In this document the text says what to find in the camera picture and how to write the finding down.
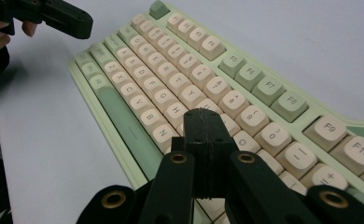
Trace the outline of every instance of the white table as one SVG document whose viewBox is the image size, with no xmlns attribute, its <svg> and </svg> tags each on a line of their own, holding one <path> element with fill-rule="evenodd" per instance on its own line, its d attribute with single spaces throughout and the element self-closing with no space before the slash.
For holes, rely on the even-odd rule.
<svg viewBox="0 0 364 224">
<path fill-rule="evenodd" d="M 67 63 L 151 1 L 78 1 L 91 38 L 40 25 L 17 34 L 0 83 L 0 139 L 15 223 L 75 223 L 91 197 L 129 186 Z M 364 120 L 364 2 L 170 0 L 192 18 L 350 119 Z"/>
</svg>

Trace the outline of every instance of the keyboard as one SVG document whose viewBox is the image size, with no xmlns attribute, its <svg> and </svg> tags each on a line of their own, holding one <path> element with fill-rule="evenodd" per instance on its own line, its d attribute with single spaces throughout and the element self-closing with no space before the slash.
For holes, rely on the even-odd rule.
<svg viewBox="0 0 364 224">
<path fill-rule="evenodd" d="M 345 119 L 246 52 L 161 1 L 78 53 L 69 71 L 137 189 L 155 177 L 183 115 L 216 111 L 240 150 L 291 189 L 344 189 L 364 202 L 364 122 Z M 194 223 L 228 223 L 223 199 Z"/>
</svg>

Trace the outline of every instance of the green keyboard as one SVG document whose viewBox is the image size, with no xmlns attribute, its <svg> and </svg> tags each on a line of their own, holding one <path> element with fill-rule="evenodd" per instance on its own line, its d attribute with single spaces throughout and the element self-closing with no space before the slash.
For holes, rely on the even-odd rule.
<svg viewBox="0 0 364 224">
<path fill-rule="evenodd" d="M 134 188 L 152 179 L 183 114 L 208 108 L 240 150 L 291 189 L 345 189 L 364 202 L 364 122 L 345 119 L 177 8 L 149 12 L 78 53 L 68 68 Z M 223 199 L 195 223 L 228 223 Z"/>
</svg>

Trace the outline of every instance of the black device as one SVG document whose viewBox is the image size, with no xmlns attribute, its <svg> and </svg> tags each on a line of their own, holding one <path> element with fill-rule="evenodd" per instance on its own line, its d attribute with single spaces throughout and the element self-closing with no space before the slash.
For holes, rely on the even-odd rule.
<svg viewBox="0 0 364 224">
<path fill-rule="evenodd" d="M 343 190 L 315 186 L 302 196 L 289 189 L 260 156 L 239 151 L 213 111 L 188 111 L 184 134 L 173 138 L 153 180 L 137 191 L 100 190 L 77 224 L 188 224 L 195 198 L 225 198 L 231 224 L 364 223 L 364 204 Z"/>
<path fill-rule="evenodd" d="M 13 18 L 36 24 L 44 21 L 78 39 L 87 39 L 91 35 L 91 16 L 63 0 L 0 0 L 0 21 L 9 22 L 1 32 L 14 35 Z"/>
</svg>

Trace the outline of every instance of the green spacebar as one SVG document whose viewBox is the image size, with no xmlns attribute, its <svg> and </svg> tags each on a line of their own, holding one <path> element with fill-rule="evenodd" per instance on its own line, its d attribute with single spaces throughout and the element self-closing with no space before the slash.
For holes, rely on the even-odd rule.
<svg viewBox="0 0 364 224">
<path fill-rule="evenodd" d="M 101 90 L 97 97 L 147 179 L 153 179 L 162 158 L 156 144 L 115 89 Z"/>
</svg>

